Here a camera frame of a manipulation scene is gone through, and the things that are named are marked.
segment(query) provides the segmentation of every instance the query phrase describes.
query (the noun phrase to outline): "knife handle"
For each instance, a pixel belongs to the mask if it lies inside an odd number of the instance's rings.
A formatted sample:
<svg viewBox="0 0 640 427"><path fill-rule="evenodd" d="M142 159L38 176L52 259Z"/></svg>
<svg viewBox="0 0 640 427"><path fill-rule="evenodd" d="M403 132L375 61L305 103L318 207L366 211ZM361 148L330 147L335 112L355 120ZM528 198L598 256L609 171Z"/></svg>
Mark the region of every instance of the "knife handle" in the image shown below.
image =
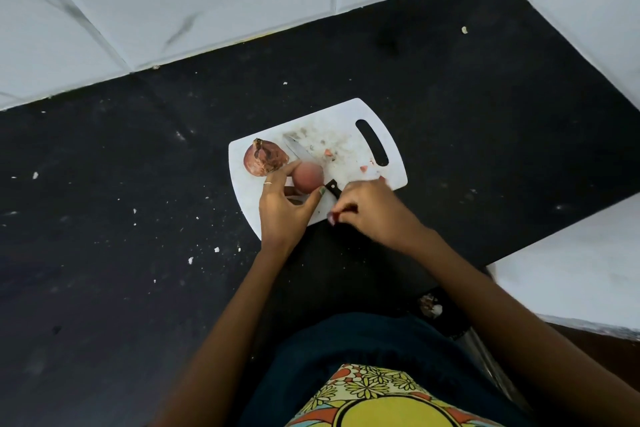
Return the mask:
<svg viewBox="0 0 640 427"><path fill-rule="evenodd" d="M333 196L335 196L335 199L340 199L342 191L340 190L340 188L338 188L338 183L335 181L335 179L330 180L327 184L324 185L324 187L327 188Z"/></svg>

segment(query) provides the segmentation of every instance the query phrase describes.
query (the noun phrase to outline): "person's left arm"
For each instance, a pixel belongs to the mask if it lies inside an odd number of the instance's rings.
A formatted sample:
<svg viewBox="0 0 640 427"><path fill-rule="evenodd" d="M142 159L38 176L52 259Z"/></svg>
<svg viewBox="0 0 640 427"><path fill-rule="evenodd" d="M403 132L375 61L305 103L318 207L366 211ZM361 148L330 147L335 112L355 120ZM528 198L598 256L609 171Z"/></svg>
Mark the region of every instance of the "person's left arm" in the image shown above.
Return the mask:
<svg viewBox="0 0 640 427"><path fill-rule="evenodd" d="M262 249L154 427L224 425L273 282L324 193L324 187L316 189L300 206L287 199L291 190L285 181L299 164L292 162L267 176L260 197Z"/></svg>

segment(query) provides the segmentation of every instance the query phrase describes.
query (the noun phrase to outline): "person's right arm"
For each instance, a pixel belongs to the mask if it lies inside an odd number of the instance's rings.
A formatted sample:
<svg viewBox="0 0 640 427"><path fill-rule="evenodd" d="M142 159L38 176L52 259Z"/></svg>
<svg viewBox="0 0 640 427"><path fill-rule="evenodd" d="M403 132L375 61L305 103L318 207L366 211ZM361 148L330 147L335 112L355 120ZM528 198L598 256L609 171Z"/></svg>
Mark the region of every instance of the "person's right arm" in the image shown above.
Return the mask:
<svg viewBox="0 0 640 427"><path fill-rule="evenodd" d="M332 211L339 213L341 223L422 264L467 314L496 358L550 400L587 423L640 426L640 393L460 257L384 181L349 184Z"/></svg>

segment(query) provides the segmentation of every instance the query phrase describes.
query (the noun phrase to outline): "cutting board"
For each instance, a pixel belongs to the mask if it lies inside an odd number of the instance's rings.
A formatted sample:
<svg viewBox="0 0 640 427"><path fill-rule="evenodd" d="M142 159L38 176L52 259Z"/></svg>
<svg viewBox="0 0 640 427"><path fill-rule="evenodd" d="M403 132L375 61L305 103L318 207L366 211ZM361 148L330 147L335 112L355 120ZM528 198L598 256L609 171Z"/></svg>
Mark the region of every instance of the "cutting board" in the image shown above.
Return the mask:
<svg viewBox="0 0 640 427"><path fill-rule="evenodd" d="M376 134L387 154L387 165L376 162L367 140L356 126L359 120L367 122ZM392 189L407 184L402 157L393 137L374 111L359 98L247 135L229 144L229 172L240 209L258 238L260 238L258 203L265 178L252 176L246 171L243 162L244 154L253 140L259 137L275 142L289 155L289 162L291 162L297 156L286 145L282 138L284 134L291 135L318 163L323 164L324 181L335 179L340 189L350 181L377 179L380 176L387 179ZM325 156L325 149L329 149L333 157ZM365 172L360 169L363 165L367 166ZM288 180L288 185L291 185L291 178ZM330 192L324 193L309 225L325 220L334 204L335 197Z"/></svg>

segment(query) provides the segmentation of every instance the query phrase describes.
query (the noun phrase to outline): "person's right hand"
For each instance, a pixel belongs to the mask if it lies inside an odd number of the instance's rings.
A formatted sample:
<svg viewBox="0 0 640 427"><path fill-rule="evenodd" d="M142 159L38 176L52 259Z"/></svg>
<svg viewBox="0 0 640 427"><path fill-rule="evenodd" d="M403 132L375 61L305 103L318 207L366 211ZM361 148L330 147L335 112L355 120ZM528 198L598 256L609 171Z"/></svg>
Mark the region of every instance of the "person's right hand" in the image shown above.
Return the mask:
<svg viewBox="0 0 640 427"><path fill-rule="evenodd" d="M385 180L349 183L335 206L340 223L349 223L372 240L403 253L426 229L388 187Z"/></svg>

